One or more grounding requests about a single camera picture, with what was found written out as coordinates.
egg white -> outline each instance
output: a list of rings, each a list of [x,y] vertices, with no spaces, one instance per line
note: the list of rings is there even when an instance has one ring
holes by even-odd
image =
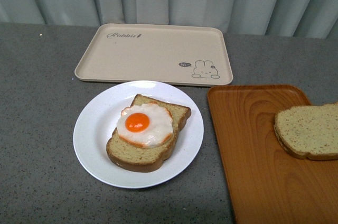
[[[149,126],[141,132],[131,132],[126,128],[126,119],[133,113],[143,113],[149,117]],[[121,112],[117,122],[117,132],[121,139],[141,148],[152,148],[163,145],[173,134],[173,118],[170,112],[157,103],[133,105]]]

rabbit cartoon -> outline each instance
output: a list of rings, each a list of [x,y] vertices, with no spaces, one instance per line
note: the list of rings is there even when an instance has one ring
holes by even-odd
[[[198,60],[195,62],[194,78],[212,78],[219,79],[218,71],[210,60],[202,61]]]

whole grain bread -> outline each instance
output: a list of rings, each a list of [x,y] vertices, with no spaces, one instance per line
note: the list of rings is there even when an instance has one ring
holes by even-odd
[[[280,111],[274,129],[281,146],[293,157],[338,159],[338,102]]]
[[[177,104],[170,104],[141,94],[137,94],[131,104],[141,105],[154,101],[159,106],[167,108],[173,116],[174,132],[171,138],[162,146],[155,148],[139,148],[123,141],[117,129],[112,133],[106,145],[109,159],[123,169],[134,172],[151,172],[159,169],[163,161],[168,159],[175,148],[180,130],[185,126],[191,115],[191,109]]]

egg yolk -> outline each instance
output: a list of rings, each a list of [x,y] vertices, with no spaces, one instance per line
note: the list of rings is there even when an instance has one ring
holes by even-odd
[[[133,113],[126,119],[126,128],[133,133],[139,133],[145,130],[150,123],[150,119],[146,114]]]

speech bubble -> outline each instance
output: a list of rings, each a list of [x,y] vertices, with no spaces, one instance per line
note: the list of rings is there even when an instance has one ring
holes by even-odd
[[[181,62],[181,63],[179,63],[179,66],[181,66],[181,67],[190,67],[191,64],[187,63],[187,62]]]

